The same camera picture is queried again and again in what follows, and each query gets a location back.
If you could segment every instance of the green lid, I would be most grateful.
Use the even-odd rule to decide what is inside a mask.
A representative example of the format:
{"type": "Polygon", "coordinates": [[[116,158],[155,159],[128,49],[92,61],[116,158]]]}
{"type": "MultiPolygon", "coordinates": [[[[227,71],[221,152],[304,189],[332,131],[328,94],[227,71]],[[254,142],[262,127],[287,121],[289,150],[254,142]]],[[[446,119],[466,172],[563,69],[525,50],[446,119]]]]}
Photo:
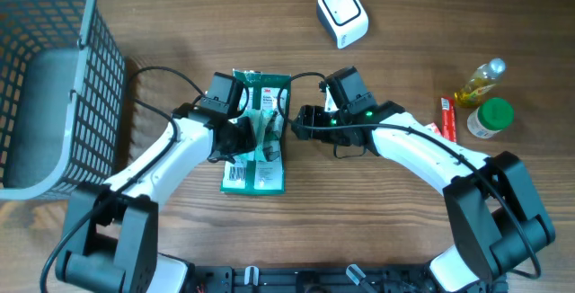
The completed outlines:
{"type": "Polygon", "coordinates": [[[477,118],[489,130],[503,130],[513,122],[513,108],[503,99],[492,98],[479,108],[477,118]]]}

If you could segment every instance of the wood grain surface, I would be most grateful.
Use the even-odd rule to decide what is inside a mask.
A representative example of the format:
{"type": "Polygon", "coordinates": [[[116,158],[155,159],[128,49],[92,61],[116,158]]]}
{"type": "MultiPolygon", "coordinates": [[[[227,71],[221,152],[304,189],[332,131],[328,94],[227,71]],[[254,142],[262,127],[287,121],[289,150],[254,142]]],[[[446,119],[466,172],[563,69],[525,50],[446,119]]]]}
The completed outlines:
{"type": "MultiPolygon", "coordinates": [[[[508,72],[491,96],[515,108],[513,125],[490,140],[472,136],[457,110],[459,144],[526,164],[557,230],[538,256],[538,281],[510,276],[512,292],[571,292],[575,278],[575,0],[361,0],[367,35],[338,50],[315,0],[98,0],[133,65],[176,68],[207,89],[215,71],[329,74],[355,65],[377,100],[393,100],[423,124],[440,124],[439,96],[479,65],[501,57],[508,72]]],[[[323,103],[317,80],[292,86],[292,112],[323,103]]],[[[164,111],[196,96],[176,76],[140,76],[137,95],[164,111]]],[[[141,155],[166,121],[141,107],[126,115],[123,148],[141,155]]],[[[349,149],[349,153],[358,149],[349,149]]],[[[223,165],[202,164],[160,217],[159,249],[200,265],[302,266],[425,262],[452,235],[443,199],[400,165],[367,155],[332,157],[287,134],[287,192],[219,192],[223,165]]],[[[66,203],[0,203],[0,291],[37,291],[61,235],[66,203]]],[[[522,268],[530,270],[525,262],[522,268]]],[[[57,283],[52,291],[77,289],[57,283]]]]}

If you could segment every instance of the wire mesh basket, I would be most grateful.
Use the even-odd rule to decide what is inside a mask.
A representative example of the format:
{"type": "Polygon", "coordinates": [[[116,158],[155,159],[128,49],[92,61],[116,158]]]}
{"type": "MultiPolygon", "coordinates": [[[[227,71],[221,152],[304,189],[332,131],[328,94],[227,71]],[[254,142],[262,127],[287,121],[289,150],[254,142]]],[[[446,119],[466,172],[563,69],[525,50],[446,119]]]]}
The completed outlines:
{"type": "Polygon", "coordinates": [[[104,181],[125,83],[96,0],[0,0],[0,200],[104,181]]]}

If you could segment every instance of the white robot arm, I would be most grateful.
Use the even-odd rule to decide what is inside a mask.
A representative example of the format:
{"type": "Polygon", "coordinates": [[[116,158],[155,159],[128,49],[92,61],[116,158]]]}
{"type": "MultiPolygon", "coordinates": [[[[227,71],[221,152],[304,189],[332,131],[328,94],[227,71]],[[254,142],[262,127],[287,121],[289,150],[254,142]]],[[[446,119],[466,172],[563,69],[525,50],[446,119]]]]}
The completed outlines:
{"type": "MultiPolygon", "coordinates": [[[[172,149],[144,173],[136,184],[123,191],[123,194],[132,198],[146,195],[151,201],[156,202],[160,209],[196,165],[212,154],[214,130],[204,127],[202,122],[196,120],[181,118],[174,121],[178,126],[178,135],[172,149]]],[[[104,183],[109,184],[112,191],[116,191],[154,159],[172,136],[173,128],[168,125],[163,135],[144,154],[104,183]]]]}
{"type": "MultiPolygon", "coordinates": [[[[358,83],[355,68],[347,68],[334,75],[332,79],[328,78],[328,85],[340,109],[324,112],[320,107],[302,107],[297,122],[291,121],[292,130],[300,139],[316,138],[332,144],[366,147],[376,155],[405,166],[444,195],[456,245],[429,263],[410,266],[409,270],[422,271],[418,272],[423,274],[418,275],[421,283],[406,283],[401,278],[388,279],[386,274],[389,271],[383,271],[382,279],[381,269],[363,272],[355,264],[341,272],[323,269],[259,270],[255,267],[237,271],[223,267],[219,269],[224,269],[221,273],[225,277],[212,278],[210,282],[202,275],[206,272],[202,273],[201,267],[157,254],[158,210],[183,178],[206,159],[231,159],[232,155],[255,147],[249,121],[240,123],[238,120],[238,125],[231,125],[225,119],[229,118],[226,114],[216,114],[217,109],[222,108],[219,103],[211,106],[207,103],[206,108],[213,109],[211,111],[196,111],[185,106],[176,111],[174,121],[178,135],[175,144],[139,177],[138,182],[122,192],[109,215],[92,219],[70,240],[58,256],[58,279],[95,291],[198,293],[203,291],[202,283],[207,283],[210,293],[309,293],[330,292],[330,289],[346,293],[415,293],[423,291],[421,286],[429,292],[467,292],[477,282],[481,282],[478,288],[488,288],[507,271],[525,259],[533,258],[528,248],[537,252],[554,240],[553,224],[525,167],[515,156],[503,153],[491,158],[465,149],[425,129],[395,103],[374,105],[373,95],[367,90],[363,92],[362,87],[365,89],[365,86],[358,83]],[[343,126],[339,124],[336,129],[326,128],[326,125],[333,125],[334,119],[352,122],[343,126]],[[380,124],[395,128],[379,128],[380,124]],[[438,144],[449,148],[455,155],[450,155],[438,144]],[[472,173],[468,165],[461,164],[462,157],[475,171],[479,171],[477,173],[497,181],[497,190],[505,193],[506,201],[516,215],[514,218],[519,220],[532,247],[523,245],[518,229],[509,223],[501,209],[490,213],[484,202],[490,193],[481,186],[475,172],[472,173]],[[94,233],[96,224],[107,225],[114,218],[122,224],[118,240],[94,233]],[[266,279],[265,288],[259,285],[259,278],[266,279]]],[[[65,232],[83,212],[92,209],[102,197],[110,195],[137,175],[172,137],[173,129],[168,128],[136,162],[106,181],[109,189],[90,184],[79,187],[68,206],[65,232]]]]}
{"type": "MultiPolygon", "coordinates": [[[[488,157],[486,154],[463,148],[435,134],[419,124],[408,112],[396,113],[381,123],[410,127],[426,133],[463,155],[475,168],[485,166],[485,158],[488,157]]],[[[441,195],[443,189],[451,184],[451,180],[470,173],[468,167],[428,140],[397,129],[375,129],[372,132],[377,152],[381,156],[403,165],[441,195]]],[[[458,291],[479,280],[467,267],[454,245],[433,259],[429,268],[439,285],[448,292],[458,291]]]]}

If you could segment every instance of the plastic bottle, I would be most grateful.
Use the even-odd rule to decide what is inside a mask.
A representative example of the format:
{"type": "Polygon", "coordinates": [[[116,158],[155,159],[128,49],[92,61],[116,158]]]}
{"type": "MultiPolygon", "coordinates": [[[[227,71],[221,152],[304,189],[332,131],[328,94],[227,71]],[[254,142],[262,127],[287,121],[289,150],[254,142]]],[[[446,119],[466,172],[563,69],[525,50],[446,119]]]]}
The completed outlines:
{"type": "Polygon", "coordinates": [[[513,107],[509,102],[492,98],[467,118],[467,128],[478,138],[491,138],[513,122],[513,107]]]}
{"type": "Polygon", "coordinates": [[[467,108],[480,105],[483,96],[500,81],[503,72],[505,72],[505,62],[501,58],[492,59],[488,64],[481,65],[473,73],[469,82],[456,92],[457,105],[467,108]]]}

